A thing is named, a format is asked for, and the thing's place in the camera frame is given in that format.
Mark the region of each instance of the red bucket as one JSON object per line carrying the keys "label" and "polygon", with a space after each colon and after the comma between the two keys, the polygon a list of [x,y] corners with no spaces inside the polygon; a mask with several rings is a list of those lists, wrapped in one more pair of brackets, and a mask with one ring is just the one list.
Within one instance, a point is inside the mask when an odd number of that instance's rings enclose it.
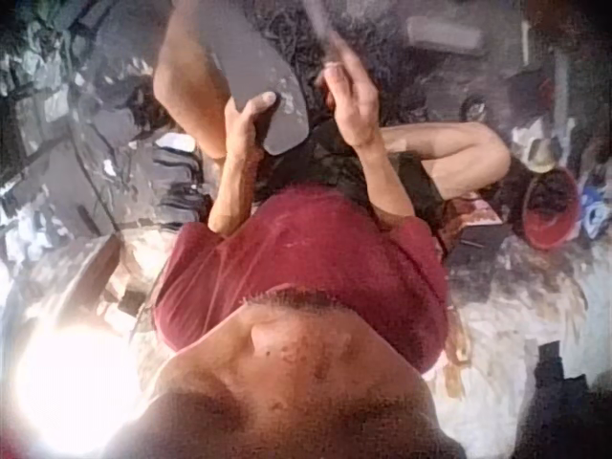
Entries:
{"label": "red bucket", "polygon": [[[566,193],[565,209],[558,212],[534,208],[537,190],[546,181],[556,181]],[[536,249],[548,251],[562,245],[574,230],[579,219],[580,202],[576,180],[564,167],[558,167],[534,177],[527,188],[523,202],[523,231],[527,242]]]}

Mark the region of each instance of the bright light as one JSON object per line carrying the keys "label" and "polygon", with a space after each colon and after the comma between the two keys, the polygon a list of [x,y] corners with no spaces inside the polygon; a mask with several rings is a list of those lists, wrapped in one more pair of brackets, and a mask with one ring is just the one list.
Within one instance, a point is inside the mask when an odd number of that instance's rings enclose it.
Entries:
{"label": "bright light", "polygon": [[33,339],[16,378],[17,400],[43,441],[75,455],[104,446],[140,393],[125,341],[85,327]]}

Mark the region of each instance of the hand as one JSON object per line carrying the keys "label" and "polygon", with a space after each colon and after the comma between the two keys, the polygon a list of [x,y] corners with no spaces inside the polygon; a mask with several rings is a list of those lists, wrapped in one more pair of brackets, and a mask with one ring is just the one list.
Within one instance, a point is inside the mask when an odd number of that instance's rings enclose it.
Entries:
{"label": "hand", "polygon": [[226,149],[228,160],[258,163],[263,150],[256,144],[255,121],[276,102],[276,94],[267,92],[249,100],[242,113],[233,98],[226,105]]}
{"label": "hand", "polygon": [[327,63],[316,84],[327,86],[326,103],[334,110],[340,134],[359,154],[381,141],[379,94],[346,42],[337,33],[331,41],[339,61]]}

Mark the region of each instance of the finger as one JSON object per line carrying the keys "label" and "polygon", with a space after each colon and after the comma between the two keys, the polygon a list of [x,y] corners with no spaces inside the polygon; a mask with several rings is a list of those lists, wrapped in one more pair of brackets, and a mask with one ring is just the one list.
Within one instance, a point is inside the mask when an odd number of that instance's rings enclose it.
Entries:
{"label": "finger", "polygon": [[242,118],[244,121],[253,122],[259,115],[264,113],[276,102],[276,94],[272,91],[260,94],[249,100],[245,109],[242,111]]}
{"label": "finger", "polygon": [[324,69],[325,82],[338,107],[352,101],[351,83],[341,64],[327,64]]}
{"label": "finger", "polygon": [[325,105],[331,112],[336,110],[336,101],[334,100],[332,93],[327,93],[327,96],[325,97]]}
{"label": "finger", "polygon": [[315,78],[315,87],[318,89],[323,89],[326,84],[325,84],[325,72],[324,70],[321,70],[317,77]]}
{"label": "finger", "polygon": [[229,98],[228,103],[226,103],[226,124],[229,124],[236,120],[240,116],[240,112],[236,108],[236,100],[234,98]]}
{"label": "finger", "polygon": [[361,59],[355,54],[344,39],[336,32],[330,33],[330,42],[338,52],[340,62],[344,65],[346,72],[353,79],[355,84],[370,83],[370,76],[367,74]]}

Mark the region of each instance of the black shorts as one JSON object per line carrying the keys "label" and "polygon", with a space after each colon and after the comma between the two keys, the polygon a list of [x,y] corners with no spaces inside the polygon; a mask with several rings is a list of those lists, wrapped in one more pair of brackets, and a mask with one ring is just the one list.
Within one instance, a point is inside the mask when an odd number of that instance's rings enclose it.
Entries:
{"label": "black shorts", "polygon": [[[444,203],[438,188],[414,155],[401,153],[395,160],[417,216],[436,230]],[[283,155],[266,156],[259,167],[255,201],[262,203],[284,187],[299,184],[333,186],[373,213],[361,163],[333,122],[322,124],[305,143]]]}

